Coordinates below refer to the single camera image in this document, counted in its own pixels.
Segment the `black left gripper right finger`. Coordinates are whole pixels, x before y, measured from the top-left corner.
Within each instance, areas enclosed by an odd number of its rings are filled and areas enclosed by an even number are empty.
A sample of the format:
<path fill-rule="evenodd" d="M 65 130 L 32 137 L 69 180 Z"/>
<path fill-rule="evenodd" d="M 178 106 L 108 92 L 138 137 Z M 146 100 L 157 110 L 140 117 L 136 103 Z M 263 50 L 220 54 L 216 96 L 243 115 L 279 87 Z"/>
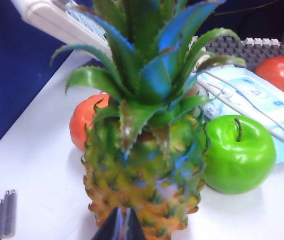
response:
<path fill-rule="evenodd" d="M 136 215 L 136 212 L 132 208 L 128 208 L 126 211 L 125 223 L 124 223 L 124 239 L 125 240 L 145 240 L 145 236 Z"/>

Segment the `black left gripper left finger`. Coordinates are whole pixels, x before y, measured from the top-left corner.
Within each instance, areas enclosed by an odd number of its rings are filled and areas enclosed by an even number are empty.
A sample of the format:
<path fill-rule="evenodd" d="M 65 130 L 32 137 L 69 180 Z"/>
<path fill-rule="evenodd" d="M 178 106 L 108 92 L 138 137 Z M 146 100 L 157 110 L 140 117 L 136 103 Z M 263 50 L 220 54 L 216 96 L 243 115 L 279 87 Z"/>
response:
<path fill-rule="evenodd" d="M 122 231 L 121 208 L 114 208 L 92 240 L 120 240 Z"/>

